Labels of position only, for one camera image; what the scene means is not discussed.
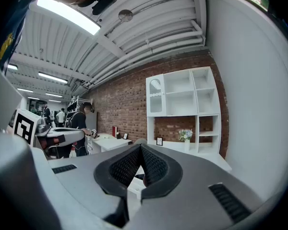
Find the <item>ceiling light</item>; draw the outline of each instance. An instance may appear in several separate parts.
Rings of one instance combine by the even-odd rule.
[[[59,101],[54,101],[54,100],[49,100],[50,102],[59,102]]]
[[[42,73],[42,72],[39,72],[38,74],[39,74],[39,76],[44,77],[44,78],[48,78],[48,79],[52,79],[52,80],[55,80],[55,81],[67,83],[67,81],[64,80],[64,79],[60,79],[60,78],[57,78],[57,77],[54,77],[54,76],[51,76],[51,75],[48,75],[48,74],[45,74],[45,73]]]
[[[37,0],[37,5],[50,10],[95,35],[100,26],[71,7],[55,0]]]
[[[49,93],[46,93],[46,95],[51,95],[51,96],[55,96],[55,97],[59,97],[59,98],[62,98],[63,96],[61,95],[57,95],[57,94],[49,94]]]
[[[24,89],[20,89],[20,88],[17,88],[18,90],[20,90],[20,91],[25,91],[25,92],[30,92],[30,93],[33,93],[33,91],[32,90],[24,90]]]
[[[8,69],[18,70],[18,66],[13,65],[13,64],[9,64],[9,65],[8,65]]]

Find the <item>picture frame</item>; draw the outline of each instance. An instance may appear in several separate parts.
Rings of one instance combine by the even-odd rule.
[[[157,146],[163,146],[163,138],[157,137],[156,144],[157,144]]]

